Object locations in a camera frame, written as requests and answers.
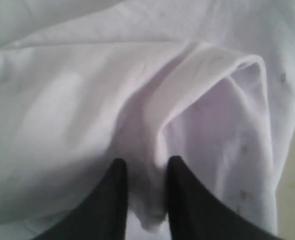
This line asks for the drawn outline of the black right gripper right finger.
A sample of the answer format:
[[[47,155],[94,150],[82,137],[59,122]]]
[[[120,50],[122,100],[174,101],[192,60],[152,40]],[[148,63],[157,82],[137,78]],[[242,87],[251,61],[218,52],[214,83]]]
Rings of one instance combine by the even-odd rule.
[[[166,207],[173,240],[276,240],[220,202],[180,156],[166,169]]]

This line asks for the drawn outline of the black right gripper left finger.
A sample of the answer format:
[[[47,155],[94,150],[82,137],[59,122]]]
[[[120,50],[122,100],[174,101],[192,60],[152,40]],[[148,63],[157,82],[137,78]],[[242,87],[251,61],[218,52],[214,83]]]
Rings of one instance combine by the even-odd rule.
[[[124,240],[127,223],[127,167],[113,160],[89,196],[36,240]]]

